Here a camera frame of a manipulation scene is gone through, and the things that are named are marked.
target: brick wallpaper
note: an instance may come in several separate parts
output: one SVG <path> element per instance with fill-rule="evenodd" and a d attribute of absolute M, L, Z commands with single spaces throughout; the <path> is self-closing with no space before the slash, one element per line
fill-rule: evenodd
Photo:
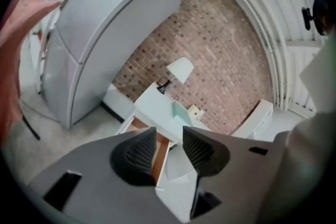
<path fill-rule="evenodd" d="M 234 0 L 182 0 L 179 12 L 138 47 L 113 83 L 135 101 L 152 82 L 171 78 L 165 67 L 182 56 L 195 68 L 169 95 L 186 108 L 203 109 L 202 121 L 214 132 L 231 134 L 260 99 L 272 101 L 265 53 Z"/>

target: black cable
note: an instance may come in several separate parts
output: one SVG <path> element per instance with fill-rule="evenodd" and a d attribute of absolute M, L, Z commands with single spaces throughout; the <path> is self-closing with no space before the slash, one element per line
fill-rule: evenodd
<path fill-rule="evenodd" d="M 23 115 L 22 117 L 23 122 L 27 125 L 28 129 L 31 131 L 31 133 L 33 134 L 33 136 L 36 138 L 36 140 L 41 140 L 41 137 L 35 132 L 35 130 L 31 127 L 31 125 L 29 124 L 29 122 L 27 121 L 26 117 Z"/>

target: green book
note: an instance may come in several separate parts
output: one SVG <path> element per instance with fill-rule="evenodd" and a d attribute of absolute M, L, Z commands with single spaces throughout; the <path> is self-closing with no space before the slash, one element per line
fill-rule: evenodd
<path fill-rule="evenodd" d="M 179 102 L 174 101 L 173 104 L 173 118 L 183 124 L 184 126 L 193 126 L 193 123 L 188 115 L 187 109 Z"/>

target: white lampshade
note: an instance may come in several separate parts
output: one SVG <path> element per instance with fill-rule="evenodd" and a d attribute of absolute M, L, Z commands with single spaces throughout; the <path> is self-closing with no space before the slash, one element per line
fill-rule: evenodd
<path fill-rule="evenodd" d="M 187 58 L 182 57 L 168 65 L 167 68 L 175 78 L 180 82 L 185 83 L 191 71 L 193 71 L 194 65 Z"/>

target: gray floor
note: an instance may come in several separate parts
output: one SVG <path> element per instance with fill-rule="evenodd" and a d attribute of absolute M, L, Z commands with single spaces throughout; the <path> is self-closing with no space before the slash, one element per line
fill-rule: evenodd
<path fill-rule="evenodd" d="M 70 130 L 63 129 L 53 120 L 55 117 L 35 90 L 33 68 L 26 44 L 21 53 L 20 86 L 22 112 L 41 140 L 37 141 L 23 121 L 19 121 L 7 135 L 2 152 L 12 172 L 25 184 L 72 149 L 116 135 L 120 127 L 115 118 L 98 107 Z"/>

